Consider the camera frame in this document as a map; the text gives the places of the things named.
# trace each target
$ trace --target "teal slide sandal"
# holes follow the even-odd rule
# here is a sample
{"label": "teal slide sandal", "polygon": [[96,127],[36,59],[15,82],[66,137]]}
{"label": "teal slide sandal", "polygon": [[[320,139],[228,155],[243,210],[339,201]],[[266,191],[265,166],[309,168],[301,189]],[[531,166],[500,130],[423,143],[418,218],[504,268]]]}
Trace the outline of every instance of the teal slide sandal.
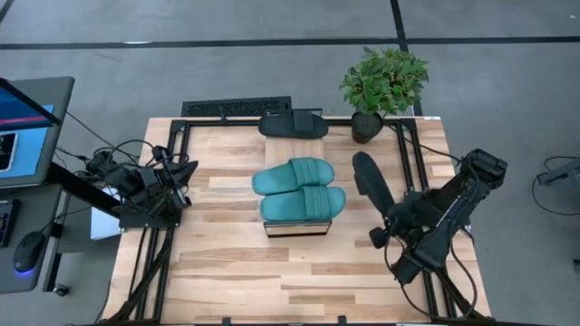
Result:
{"label": "teal slide sandal", "polygon": [[303,187],[285,194],[267,196],[260,203],[266,221],[312,221],[337,217],[346,205],[339,187]]}
{"label": "teal slide sandal", "polygon": [[326,186],[334,180],[334,169],[319,158],[290,158],[288,163],[256,173],[252,188],[259,195],[296,191],[302,186]]}

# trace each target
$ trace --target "gray concrete floor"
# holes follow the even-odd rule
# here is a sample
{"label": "gray concrete floor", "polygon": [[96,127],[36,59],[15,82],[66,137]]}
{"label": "gray concrete floor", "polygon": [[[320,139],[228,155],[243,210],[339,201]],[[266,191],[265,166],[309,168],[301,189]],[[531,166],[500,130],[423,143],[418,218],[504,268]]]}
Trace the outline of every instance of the gray concrete floor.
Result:
{"label": "gray concrete floor", "polygon": [[[409,37],[580,35],[574,0],[400,2]],[[394,35],[387,0],[15,0],[0,25],[0,43]],[[580,278],[572,259],[580,258],[580,216],[540,210],[530,189],[545,158],[580,154],[580,43],[411,50],[430,62],[422,107],[443,118],[451,151],[482,148],[509,163],[504,186],[472,216],[493,315],[576,325]],[[73,76],[69,111],[119,143],[142,138],[149,117],[178,116],[183,101],[290,95],[296,107],[351,114],[337,86],[361,52],[346,45],[2,51],[0,72],[8,79]],[[102,146],[73,120],[60,145],[82,154]],[[81,167],[65,160],[69,169]],[[565,212],[580,211],[579,193],[566,186],[537,191],[544,205]],[[65,256],[58,282],[76,289],[66,298],[38,290],[0,296],[0,324],[93,322],[115,252],[105,245]]]}

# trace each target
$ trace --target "slipper strap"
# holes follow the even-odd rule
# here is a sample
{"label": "slipper strap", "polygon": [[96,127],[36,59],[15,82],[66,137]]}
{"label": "slipper strap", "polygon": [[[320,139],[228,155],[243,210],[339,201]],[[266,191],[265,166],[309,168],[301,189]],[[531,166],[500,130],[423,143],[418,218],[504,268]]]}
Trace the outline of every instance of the slipper strap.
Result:
{"label": "slipper strap", "polygon": [[327,187],[303,187],[306,203],[305,219],[326,219],[330,217],[330,196]]}
{"label": "slipper strap", "polygon": [[320,172],[313,158],[290,158],[299,186],[320,184]]}

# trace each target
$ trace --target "black keyboard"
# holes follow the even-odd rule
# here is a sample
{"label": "black keyboard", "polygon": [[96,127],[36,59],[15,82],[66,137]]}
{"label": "black keyboard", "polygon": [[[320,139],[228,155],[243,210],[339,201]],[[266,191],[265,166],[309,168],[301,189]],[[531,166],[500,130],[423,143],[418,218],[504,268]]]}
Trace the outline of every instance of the black keyboard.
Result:
{"label": "black keyboard", "polygon": [[291,110],[289,96],[217,101],[187,101],[182,117],[261,117],[269,110]]}
{"label": "black keyboard", "polygon": [[10,242],[10,235],[15,227],[18,206],[18,200],[0,200],[0,247],[8,246]]}

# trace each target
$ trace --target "potted plant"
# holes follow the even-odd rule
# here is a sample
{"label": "potted plant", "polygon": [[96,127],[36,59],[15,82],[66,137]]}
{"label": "potted plant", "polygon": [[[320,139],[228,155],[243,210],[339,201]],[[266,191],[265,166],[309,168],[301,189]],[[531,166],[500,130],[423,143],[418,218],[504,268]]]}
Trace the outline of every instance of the potted plant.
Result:
{"label": "potted plant", "polygon": [[362,60],[350,67],[339,89],[351,103],[354,141],[365,144],[378,135],[387,114],[406,111],[428,81],[427,62],[400,50],[373,51],[364,47]]}

